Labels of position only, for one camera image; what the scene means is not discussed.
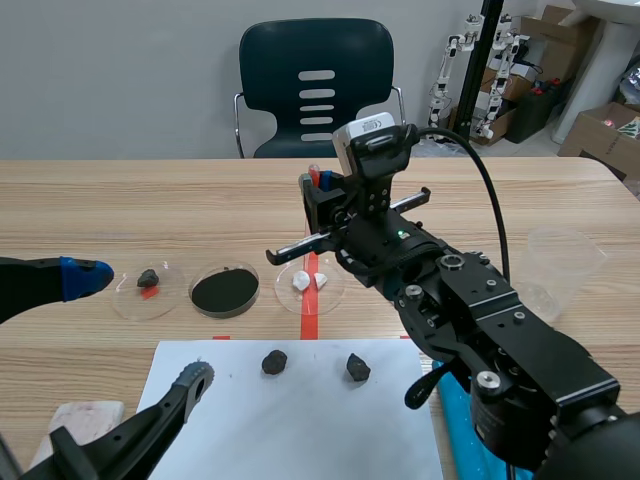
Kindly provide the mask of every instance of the blue cloth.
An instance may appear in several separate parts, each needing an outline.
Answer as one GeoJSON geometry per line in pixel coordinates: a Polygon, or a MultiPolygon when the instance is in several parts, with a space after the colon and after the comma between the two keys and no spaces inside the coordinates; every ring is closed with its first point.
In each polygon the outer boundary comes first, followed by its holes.
{"type": "MultiPolygon", "coordinates": [[[[433,362],[433,368],[442,365],[433,362]]],[[[460,480],[505,480],[507,466],[482,445],[471,424],[471,398],[453,374],[438,383],[444,418],[449,430],[453,460],[460,480]]],[[[530,480],[533,474],[517,470],[517,480],[530,480]]]]}

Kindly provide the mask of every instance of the black cable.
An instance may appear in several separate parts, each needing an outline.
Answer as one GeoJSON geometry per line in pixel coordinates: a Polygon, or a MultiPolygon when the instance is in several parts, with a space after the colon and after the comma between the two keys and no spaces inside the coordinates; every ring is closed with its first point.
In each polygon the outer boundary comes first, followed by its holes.
{"type": "Polygon", "coordinates": [[[507,480],[518,480],[516,467],[507,463],[507,480]]]}
{"type": "Polygon", "coordinates": [[[500,239],[500,254],[502,256],[502,275],[507,280],[507,282],[510,282],[511,275],[509,273],[509,248],[507,246],[507,232],[504,228],[504,220],[502,219],[502,211],[500,210],[498,195],[496,194],[495,188],[493,188],[493,182],[491,181],[491,177],[489,176],[487,168],[484,166],[484,163],[482,163],[482,159],[473,149],[473,147],[469,145],[469,142],[467,142],[464,138],[462,138],[457,133],[452,132],[451,130],[434,127],[421,128],[420,130],[418,130],[419,137],[424,137],[425,135],[438,135],[444,138],[448,138],[449,140],[457,143],[464,149],[465,152],[467,152],[467,154],[471,157],[471,160],[473,160],[473,163],[476,164],[476,167],[478,168],[478,170],[480,171],[480,175],[482,176],[482,180],[487,187],[489,198],[491,199],[493,214],[496,217],[496,224],[498,226],[498,238],[500,239]]]}

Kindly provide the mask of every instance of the black rock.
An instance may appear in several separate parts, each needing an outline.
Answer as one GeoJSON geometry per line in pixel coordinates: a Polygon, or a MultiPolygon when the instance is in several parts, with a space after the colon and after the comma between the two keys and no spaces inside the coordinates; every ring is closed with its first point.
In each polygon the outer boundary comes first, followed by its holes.
{"type": "Polygon", "coordinates": [[[262,371],[268,375],[277,375],[284,370],[287,356],[280,350],[274,350],[262,360],[262,371]]]}
{"type": "Polygon", "coordinates": [[[138,278],[138,286],[140,288],[155,287],[159,281],[160,278],[158,278],[156,271],[150,268],[142,272],[138,278]]]}
{"type": "Polygon", "coordinates": [[[349,355],[349,360],[347,360],[347,372],[349,372],[354,382],[364,382],[369,379],[371,369],[364,360],[352,353],[349,355]]]}

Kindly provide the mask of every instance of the petri dish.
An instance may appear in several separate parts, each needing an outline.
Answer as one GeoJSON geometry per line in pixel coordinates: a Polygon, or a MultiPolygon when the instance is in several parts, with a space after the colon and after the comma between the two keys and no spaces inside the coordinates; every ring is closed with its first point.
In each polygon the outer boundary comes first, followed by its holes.
{"type": "Polygon", "coordinates": [[[232,318],[246,312],[259,294],[258,272],[248,263],[234,260],[207,265],[189,286],[195,309],[213,318],[232,318]]]}
{"type": "Polygon", "coordinates": [[[318,290],[313,275],[311,284],[304,292],[293,286],[293,276],[305,269],[304,259],[300,258],[285,264],[275,283],[276,297],[287,310],[304,315],[328,313],[336,308],[344,293],[344,276],[342,269],[329,256],[319,256],[318,273],[327,276],[327,283],[318,290]]]}
{"type": "Polygon", "coordinates": [[[129,320],[150,320],[171,311],[185,293],[185,279],[179,266],[160,260],[138,265],[123,273],[113,293],[113,307],[129,320]],[[138,287],[138,278],[148,269],[158,276],[158,285],[150,289],[138,287]]]}

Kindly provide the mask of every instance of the floor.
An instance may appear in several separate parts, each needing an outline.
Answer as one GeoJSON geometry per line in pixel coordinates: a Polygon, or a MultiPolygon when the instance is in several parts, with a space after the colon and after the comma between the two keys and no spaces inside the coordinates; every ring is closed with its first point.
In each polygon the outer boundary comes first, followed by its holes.
{"type": "Polygon", "coordinates": [[[557,157],[560,145],[551,140],[555,122],[547,125],[522,143],[511,143],[504,138],[490,147],[473,145],[483,157],[557,157]]]}
{"type": "MultiPolygon", "coordinates": [[[[481,157],[556,157],[560,145],[551,140],[551,130],[554,122],[547,125],[535,135],[522,143],[511,143],[501,139],[490,147],[484,147],[471,142],[473,148],[481,157]]],[[[457,157],[466,156],[464,151],[453,144],[438,144],[433,141],[423,141],[413,148],[414,157],[457,157]]]]}

